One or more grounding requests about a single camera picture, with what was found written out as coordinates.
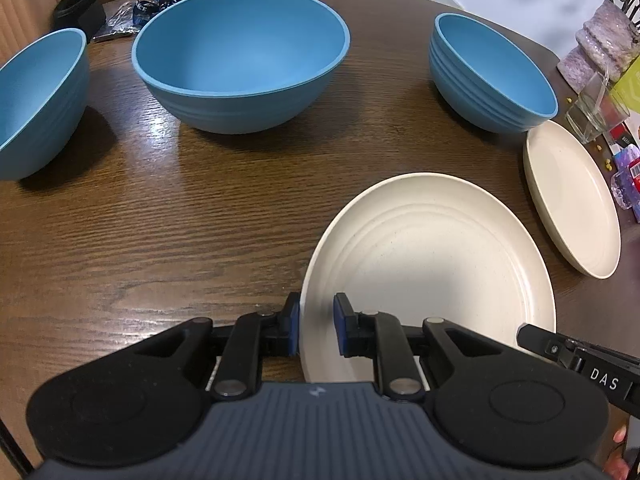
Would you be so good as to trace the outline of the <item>person's right hand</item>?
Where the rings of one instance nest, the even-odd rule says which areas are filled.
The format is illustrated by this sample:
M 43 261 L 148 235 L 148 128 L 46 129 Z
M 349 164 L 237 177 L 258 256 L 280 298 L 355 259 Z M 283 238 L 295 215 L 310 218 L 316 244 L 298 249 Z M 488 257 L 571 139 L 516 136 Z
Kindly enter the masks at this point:
M 626 444 L 627 426 L 618 428 L 612 437 L 614 448 L 608 453 L 603 471 L 613 480 L 626 480 L 630 471 L 630 466 L 624 459 L 623 447 Z

